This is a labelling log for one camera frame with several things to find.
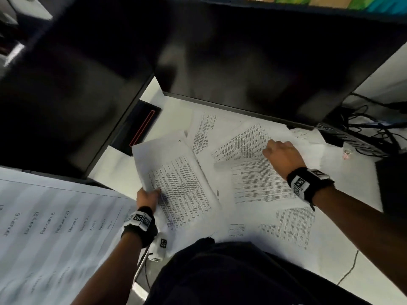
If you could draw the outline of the person's left hand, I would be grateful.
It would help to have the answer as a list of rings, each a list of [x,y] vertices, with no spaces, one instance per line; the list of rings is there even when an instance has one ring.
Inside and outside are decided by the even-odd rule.
[[[137,192],[136,207],[140,209],[142,207],[149,207],[153,213],[155,213],[158,203],[151,203],[149,200],[149,191],[140,188]]]

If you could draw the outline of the person's right hand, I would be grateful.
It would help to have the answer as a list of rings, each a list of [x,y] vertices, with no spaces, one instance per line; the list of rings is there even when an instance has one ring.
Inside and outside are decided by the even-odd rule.
[[[283,158],[267,158],[274,170],[284,179],[287,180],[288,175],[298,168],[306,168],[306,164],[294,147],[294,154],[290,157]]]

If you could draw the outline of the large text-printed page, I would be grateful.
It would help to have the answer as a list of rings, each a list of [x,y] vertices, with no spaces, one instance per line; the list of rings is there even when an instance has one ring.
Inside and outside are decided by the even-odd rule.
[[[131,150],[143,188],[161,190],[155,215],[161,230],[196,229],[205,235],[219,230],[220,204],[184,131],[134,145]]]

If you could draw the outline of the person's right forearm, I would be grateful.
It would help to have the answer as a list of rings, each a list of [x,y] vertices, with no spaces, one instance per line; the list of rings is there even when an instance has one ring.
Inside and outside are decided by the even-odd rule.
[[[407,228],[334,186],[318,190],[312,203],[407,296]]]

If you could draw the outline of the person's left forearm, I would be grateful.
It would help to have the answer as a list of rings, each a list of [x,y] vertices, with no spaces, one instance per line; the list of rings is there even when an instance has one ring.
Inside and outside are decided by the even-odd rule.
[[[140,236],[125,233],[71,305],[126,305],[141,249]]]

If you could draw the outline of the black left wrist band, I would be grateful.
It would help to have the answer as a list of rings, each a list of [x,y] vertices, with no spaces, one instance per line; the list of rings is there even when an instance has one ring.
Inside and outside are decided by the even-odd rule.
[[[143,249],[149,247],[158,235],[153,210],[149,206],[142,206],[132,213],[130,219],[123,224],[121,237],[126,233],[138,235]]]

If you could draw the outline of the black wrist band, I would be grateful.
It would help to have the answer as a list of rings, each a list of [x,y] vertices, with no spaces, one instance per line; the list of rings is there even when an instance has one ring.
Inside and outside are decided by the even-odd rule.
[[[287,176],[287,183],[299,199],[307,203],[315,211],[313,197],[320,189],[333,186],[334,180],[318,169],[297,168]]]
[[[142,206],[132,213],[130,219],[123,224],[121,237],[126,233],[138,235],[143,249],[149,247],[158,235],[153,210],[149,206]]]

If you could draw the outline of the pile of printed paper sheets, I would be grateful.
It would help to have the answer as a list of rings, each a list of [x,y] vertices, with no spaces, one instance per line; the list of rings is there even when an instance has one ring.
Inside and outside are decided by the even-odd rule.
[[[250,241],[319,273],[315,213],[296,196],[262,151],[291,142],[308,167],[319,168],[324,144],[298,139],[285,125],[220,111],[193,112],[187,142],[225,216],[216,241]]]

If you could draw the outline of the black right wrist band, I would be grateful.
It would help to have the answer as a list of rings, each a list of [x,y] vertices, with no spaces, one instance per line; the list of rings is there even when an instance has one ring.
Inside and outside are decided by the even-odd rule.
[[[313,197],[320,189],[333,186],[334,180],[318,169],[297,168],[287,176],[287,183],[299,199],[307,203],[315,211]]]

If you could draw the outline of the black monitor base red stripe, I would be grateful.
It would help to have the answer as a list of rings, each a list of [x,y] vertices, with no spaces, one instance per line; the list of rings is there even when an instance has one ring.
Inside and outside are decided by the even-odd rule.
[[[144,141],[162,109],[145,101],[138,101],[110,146],[132,156],[132,147]]]

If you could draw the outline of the black docking station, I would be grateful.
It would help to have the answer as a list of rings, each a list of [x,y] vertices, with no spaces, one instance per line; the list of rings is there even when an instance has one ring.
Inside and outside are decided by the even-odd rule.
[[[329,136],[329,139],[331,140],[341,140],[343,143],[352,146],[362,155],[370,157],[388,157],[391,154],[386,148],[380,147],[376,142],[370,142],[369,138],[364,138],[363,135],[359,133],[335,128],[327,123],[319,123],[316,126],[316,129],[318,129],[323,137]]]

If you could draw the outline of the black computer monitor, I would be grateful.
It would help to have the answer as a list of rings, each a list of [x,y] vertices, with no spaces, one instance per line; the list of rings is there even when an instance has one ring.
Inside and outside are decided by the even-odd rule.
[[[238,0],[145,0],[146,53],[174,97],[315,127],[403,44],[407,17]]]
[[[0,79],[0,167],[85,179],[153,79],[141,0],[72,0]]]

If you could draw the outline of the large white calendar sheet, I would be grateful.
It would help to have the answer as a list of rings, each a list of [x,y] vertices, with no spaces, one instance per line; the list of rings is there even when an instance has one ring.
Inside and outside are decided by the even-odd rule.
[[[0,168],[0,305],[70,305],[134,211],[114,190]]]

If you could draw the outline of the person's black shirt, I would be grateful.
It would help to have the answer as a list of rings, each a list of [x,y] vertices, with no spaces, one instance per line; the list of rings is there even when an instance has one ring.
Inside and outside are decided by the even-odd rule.
[[[144,305],[372,305],[251,242],[203,238],[161,269]]]

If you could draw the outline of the black box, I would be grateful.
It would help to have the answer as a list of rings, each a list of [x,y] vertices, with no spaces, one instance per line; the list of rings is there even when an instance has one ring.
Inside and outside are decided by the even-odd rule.
[[[407,220],[407,153],[375,163],[384,214]]]

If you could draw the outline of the row of coloured sticky notes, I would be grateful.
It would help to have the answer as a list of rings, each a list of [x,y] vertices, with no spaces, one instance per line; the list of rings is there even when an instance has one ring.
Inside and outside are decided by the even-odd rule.
[[[296,4],[366,11],[389,15],[407,15],[407,0],[259,0],[278,4]]]

